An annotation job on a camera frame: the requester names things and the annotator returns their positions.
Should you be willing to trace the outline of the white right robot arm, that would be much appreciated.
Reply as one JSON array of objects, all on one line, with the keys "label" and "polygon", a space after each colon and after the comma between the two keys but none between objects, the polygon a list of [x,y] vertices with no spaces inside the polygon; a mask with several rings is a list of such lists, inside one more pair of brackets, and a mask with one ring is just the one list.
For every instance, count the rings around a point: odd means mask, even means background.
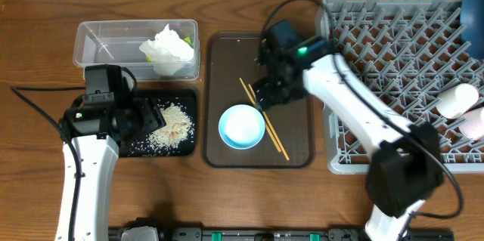
[{"label": "white right robot arm", "polygon": [[389,108],[320,36],[269,37],[259,44],[258,60],[267,69],[253,84],[263,110],[310,94],[359,140],[370,157],[365,189],[374,204],[365,233],[371,240],[400,240],[444,181],[436,129]]}]

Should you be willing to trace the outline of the pink plastic cup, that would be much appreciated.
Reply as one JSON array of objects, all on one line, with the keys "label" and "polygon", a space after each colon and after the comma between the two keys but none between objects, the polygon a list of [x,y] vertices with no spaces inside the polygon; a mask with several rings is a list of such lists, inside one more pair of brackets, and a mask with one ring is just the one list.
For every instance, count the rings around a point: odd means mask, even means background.
[{"label": "pink plastic cup", "polygon": [[482,140],[484,135],[483,118],[483,107],[465,113],[459,118],[463,120],[459,125],[460,133],[473,141]]}]

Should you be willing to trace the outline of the pile of rice grains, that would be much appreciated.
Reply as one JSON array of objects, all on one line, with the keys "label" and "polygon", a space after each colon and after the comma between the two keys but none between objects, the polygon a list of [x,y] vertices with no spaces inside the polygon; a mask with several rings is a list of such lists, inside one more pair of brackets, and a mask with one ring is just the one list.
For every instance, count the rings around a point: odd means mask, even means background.
[{"label": "pile of rice grains", "polygon": [[189,156],[194,151],[194,117],[181,102],[167,101],[159,105],[166,126],[132,143],[128,157]]}]

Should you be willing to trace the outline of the wooden chopstick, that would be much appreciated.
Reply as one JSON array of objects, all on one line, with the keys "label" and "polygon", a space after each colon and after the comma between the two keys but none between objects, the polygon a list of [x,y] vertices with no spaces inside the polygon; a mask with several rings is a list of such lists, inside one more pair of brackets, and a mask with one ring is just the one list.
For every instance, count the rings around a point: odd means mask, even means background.
[{"label": "wooden chopstick", "polygon": [[264,115],[264,113],[263,113],[261,110],[259,110],[259,109],[258,109],[258,107],[257,107],[257,105],[256,105],[256,102],[255,102],[255,100],[253,99],[253,96],[252,96],[252,94],[250,93],[249,89],[248,89],[248,88],[247,88],[247,86],[245,85],[245,83],[244,83],[243,79],[242,79],[242,78],[239,78],[239,81],[240,81],[240,83],[242,84],[242,86],[243,86],[243,88],[244,88],[244,90],[245,90],[245,92],[246,92],[246,94],[247,94],[247,96],[248,96],[248,98],[249,98],[249,100],[250,100],[250,103],[253,105],[253,107],[254,107],[254,108],[256,108],[256,109],[257,109],[257,110],[258,110],[258,111],[259,111],[259,112],[262,114],[262,116],[263,116],[263,118],[264,118],[264,121],[265,121],[265,130],[268,132],[269,137],[271,138],[271,140],[272,140],[272,142],[273,142],[273,144],[274,144],[275,148],[277,149],[277,151],[278,151],[279,153],[281,153],[281,152],[282,152],[282,149],[281,149],[281,147],[280,147],[280,144],[279,144],[279,143],[278,143],[278,141],[276,140],[276,138],[275,138],[275,136],[274,136],[274,134],[273,134],[273,132],[272,132],[272,129],[269,127],[269,125],[268,125],[268,123],[267,123],[267,120],[265,119],[265,115]]},{"label": "wooden chopstick", "polygon": [[[252,88],[252,85],[251,85],[251,84],[248,84],[247,86],[248,86],[248,89],[249,89],[250,93],[251,93],[251,94],[252,94],[252,96],[253,96],[253,99],[254,99],[254,100],[255,100],[255,102],[256,102],[256,94],[255,94],[255,91],[254,91],[254,90],[253,90],[253,88]],[[265,111],[263,111],[263,110],[262,110],[262,109],[259,107],[259,105],[257,104],[257,102],[256,102],[256,105],[257,105],[258,109],[259,109],[259,110],[261,110],[261,111],[264,113],[264,115],[265,115],[265,119],[267,120],[267,123],[268,123],[269,127],[272,129],[272,132],[273,132],[273,134],[274,134],[274,136],[275,136],[276,140],[277,140],[277,141],[278,141],[278,143],[280,144],[280,147],[281,147],[281,149],[282,149],[282,153],[283,153],[283,155],[284,155],[284,158],[285,158],[287,161],[290,161],[290,157],[289,157],[289,155],[287,154],[287,151],[285,150],[284,145],[282,144],[281,140],[279,139],[278,134],[277,134],[277,132],[275,131],[275,129],[274,129],[274,127],[273,127],[273,125],[272,125],[272,123],[271,123],[271,121],[270,121],[270,119],[269,119],[269,117],[268,117],[267,113],[266,113]]]}]

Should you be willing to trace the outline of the cream white plastic cup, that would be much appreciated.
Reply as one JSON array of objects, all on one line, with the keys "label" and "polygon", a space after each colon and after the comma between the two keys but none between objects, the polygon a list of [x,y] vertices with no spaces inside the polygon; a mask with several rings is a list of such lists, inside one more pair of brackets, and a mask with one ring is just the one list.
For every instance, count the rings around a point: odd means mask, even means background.
[{"label": "cream white plastic cup", "polygon": [[439,103],[436,109],[447,119],[456,119],[467,112],[479,98],[476,87],[461,83],[438,95]]}]

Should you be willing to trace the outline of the dark blue plate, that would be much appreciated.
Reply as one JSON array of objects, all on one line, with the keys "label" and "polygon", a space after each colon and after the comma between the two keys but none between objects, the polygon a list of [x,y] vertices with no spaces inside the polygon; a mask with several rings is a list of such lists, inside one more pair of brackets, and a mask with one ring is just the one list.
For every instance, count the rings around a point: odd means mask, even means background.
[{"label": "dark blue plate", "polygon": [[461,38],[470,43],[467,53],[483,61],[483,0],[462,0],[460,22],[466,26]]}]

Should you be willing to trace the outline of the light blue bowl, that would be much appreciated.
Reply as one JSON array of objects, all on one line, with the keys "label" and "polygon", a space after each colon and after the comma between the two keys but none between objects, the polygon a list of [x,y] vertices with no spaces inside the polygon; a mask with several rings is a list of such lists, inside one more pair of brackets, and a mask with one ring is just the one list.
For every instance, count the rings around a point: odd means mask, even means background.
[{"label": "light blue bowl", "polygon": [[226,145],[236,150],[247,150],[256,146],[264,137],[265,120],[254,107],[238,104],[222,114],[218,130]]}]

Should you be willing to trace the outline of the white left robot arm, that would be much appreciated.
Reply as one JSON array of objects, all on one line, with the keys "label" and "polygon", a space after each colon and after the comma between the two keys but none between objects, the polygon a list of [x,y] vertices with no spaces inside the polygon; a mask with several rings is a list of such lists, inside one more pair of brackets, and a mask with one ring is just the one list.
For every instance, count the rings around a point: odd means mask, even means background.
[{"label": "white left robot arm", "polygon": [[166,123],[152,98],[71,107],[60,121],[64,188],[56,240],[107,240],[110,187],[119,149]]}]

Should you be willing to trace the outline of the white paper napkin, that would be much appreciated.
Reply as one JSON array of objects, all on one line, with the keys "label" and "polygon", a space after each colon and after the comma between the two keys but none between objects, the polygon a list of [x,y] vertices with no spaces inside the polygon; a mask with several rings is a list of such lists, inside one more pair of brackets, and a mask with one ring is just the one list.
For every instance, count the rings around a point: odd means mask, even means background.
[{"label": "white paper napkin", "polygon": [[167,24],[157,33],[154,40],[148,39],[139,46],[147,62],[154,64],[154,71],[160,76],[173,76],[194,58],[194,49]]}]

